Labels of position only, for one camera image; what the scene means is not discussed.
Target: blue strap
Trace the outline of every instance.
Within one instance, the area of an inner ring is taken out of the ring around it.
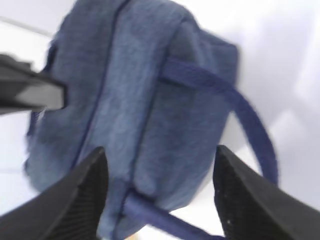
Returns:
[[[123,212],[133,220],[150,224],[183,240],[224,240],[222,236],[210,235],[168,212],[154,206],[137,193],[130,192],[125,199]]]
[[[227,81],[199,66],[169,58],[162,78],[210,94],[220,94],[235,112],[261,166],[263,176],[278,185],[278,165],[271,140],[255,110]]]
[[[248,101],[228,82],[195,64],[169,58],[163,66],[162,78],[210,94],[220,94],[236,113],[253,151],[260,163],[263,176],[278,184],[278,165],[273,145],[257,113]],[[123,206],[124,213],[145,224],[150,224],[184,240],[224,240],[212,236],[166,211],[156,207],[140,195],[130,192]]]

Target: white background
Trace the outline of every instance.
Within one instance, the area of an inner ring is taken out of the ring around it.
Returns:
[[[316,0],[177,0],[207,30],[238,44],[239,89],[260,113],[273,139],[281,188],[320,210],[320,7]],[[73,0],[0,0],[8,19],[53,34]],[[34,62],[40,70],[49,42],[0,21],[0,52]],[[0,215],[32,198],[21,167],[26,159],[27,114],[0,117]],[[233,116],[222,143],[254,169],[257,165]],[[193,203],[174,214],[222,234],[211,182]],[[171,239],[144,228],[141,239]]]

